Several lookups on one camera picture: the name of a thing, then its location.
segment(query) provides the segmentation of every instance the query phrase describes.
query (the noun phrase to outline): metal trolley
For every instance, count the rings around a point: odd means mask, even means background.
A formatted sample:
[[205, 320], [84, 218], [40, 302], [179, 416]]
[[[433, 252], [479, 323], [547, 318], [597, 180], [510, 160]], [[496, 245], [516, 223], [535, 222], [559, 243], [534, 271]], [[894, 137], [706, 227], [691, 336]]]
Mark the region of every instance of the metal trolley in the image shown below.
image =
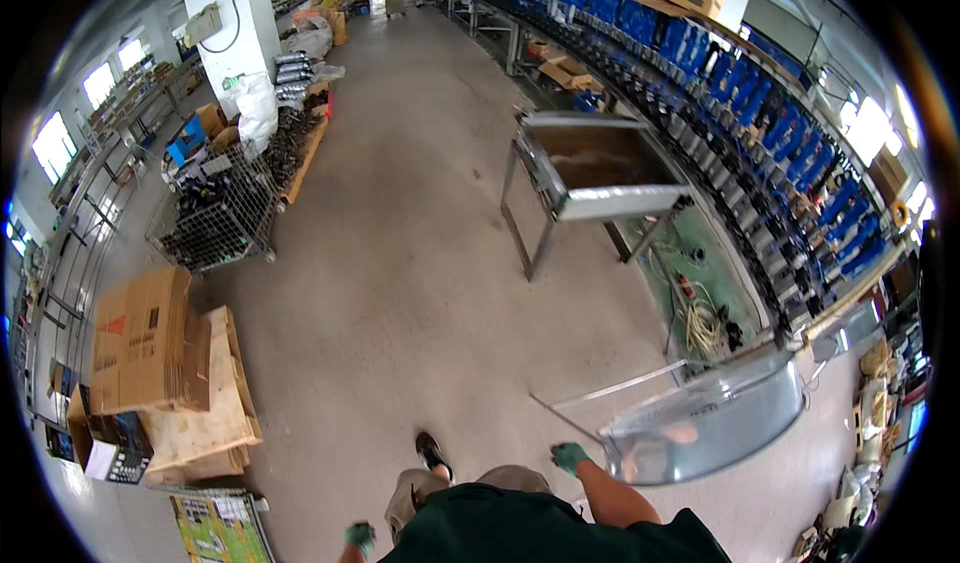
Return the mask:
[[[203, 275], [262, 254], [272, 263], [277, 185], [260, 155], [241, 144], [186, 166], [147, 223], [147, 243], [170, 263]], [[206, 190], [198, 186], [207, 186]]]

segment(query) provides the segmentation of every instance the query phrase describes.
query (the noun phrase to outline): wooden pallet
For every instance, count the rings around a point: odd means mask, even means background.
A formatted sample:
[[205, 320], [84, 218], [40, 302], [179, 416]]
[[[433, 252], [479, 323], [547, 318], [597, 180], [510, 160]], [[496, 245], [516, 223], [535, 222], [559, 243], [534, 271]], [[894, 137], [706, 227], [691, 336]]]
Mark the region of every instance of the wooden pallet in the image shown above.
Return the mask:
[[324, 134], [327, 133], [327, 126], [330, 123], [328, 117], [324, 114], [319, 118], [319, 125], [317, 129], [313, 130], [313, 136], [309, 137], [306, 142], [306, 145], [300, 149], [300, 152], [303, 154], [303, 164], [300, 166], [300, 169], [296, 171], [290, 184], [287, 185], [283, 191], [280, 193], [280, 196], [287, 201], [287, 204], [291, 204], [297, 200], [297, 195], [300, 194], [301, 185], [304, 183], [304, 178], [306, 177], [307, 171], [310, 169], [310, 164], [313, 162], [314, 155], [317, 154], [317, 148], [320, 146], [320, 141], [324, 139]]
[[[234, 314], [221, 306], [206, 314], [210, 321], [210, 411], [140, 411], [140, 421], [150, 438], [153, 458], [148, 472], [182, 468], [213, 459], [234, 449], [263, 441], [254, 401], [247, 386]], [[234, 454], [249, 460], [249, 455]]]

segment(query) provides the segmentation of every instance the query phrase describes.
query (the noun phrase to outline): leg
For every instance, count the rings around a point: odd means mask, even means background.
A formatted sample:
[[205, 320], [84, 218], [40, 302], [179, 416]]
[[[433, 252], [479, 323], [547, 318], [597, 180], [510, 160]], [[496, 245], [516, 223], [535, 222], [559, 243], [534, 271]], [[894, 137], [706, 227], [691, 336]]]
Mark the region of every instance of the leg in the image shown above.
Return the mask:
[[521, 465], [503, 465], [491, 469], [477, 478], [477, 484], [496, 486], [504, 490], [553, 494], [553, 489], [542, 474]]
[[449, 488], [453, 481], [453, 468], [433, 436], [422, 431], [416, 436], [415, 445], [426, 469], [408, 469], [396, 479], [396, 490], [384, 513], [393, 545], [397, 545], [397, 535], [424, 506], [426, 498]]
[[448, 479], [426, 469], [408, 469], [400, 473], [396, 478], [396, 490], [383, 515], [390, 527], [393, 545], [397, 544], [397, 535], [424, 506], [426, 498], [449, 487]]

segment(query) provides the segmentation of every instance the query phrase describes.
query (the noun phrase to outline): metal cart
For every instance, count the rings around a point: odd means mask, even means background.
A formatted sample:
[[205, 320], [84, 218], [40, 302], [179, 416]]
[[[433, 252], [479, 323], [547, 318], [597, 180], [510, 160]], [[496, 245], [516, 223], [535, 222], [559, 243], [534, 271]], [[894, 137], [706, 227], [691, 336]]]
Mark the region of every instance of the metal cart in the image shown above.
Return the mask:
[[[618, 219], [657, 215], [657, 224], [623, 258], [627, 263], [645, 250], [665, 220], [688, 204], [686, 179], [645, 121], [571, 112], [529, 113], [517, 121], [500, 212], [530, 282], [544, 265], [558, 223], [603, 221], [609, 226]], [[518, 161], [546, 214], [533, 259], [507, 203]]]
[[[198, 190], [199, 185], [207, 186]], [[263, 158], [242, 144], [184, 167], [147, 223], [147, 243], [170, 263], [202, 275], [269, 246], [274, 216], [283, 211]]]

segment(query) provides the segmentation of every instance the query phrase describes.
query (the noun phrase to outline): khaki shorts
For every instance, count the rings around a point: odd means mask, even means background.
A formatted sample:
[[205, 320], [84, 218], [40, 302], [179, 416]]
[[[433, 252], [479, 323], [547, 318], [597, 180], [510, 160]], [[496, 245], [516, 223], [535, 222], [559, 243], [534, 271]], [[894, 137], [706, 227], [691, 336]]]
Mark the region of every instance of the khaki shorts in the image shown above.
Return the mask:
[[[504, 490], [553, 494], [543, 475], [521, 465], [493, 468], [478, 477], [477, 484], [496, 486]], [[397, 545], [397, 534], [401, 533], [417, 511], [423, 508], [426, 498], [447, 488], [450, 488], [449, 481], [426, 469], [408, 469], [400, 473], [396, 479], [396, 490], [384, 514], [390, 526], [393, 545]]]

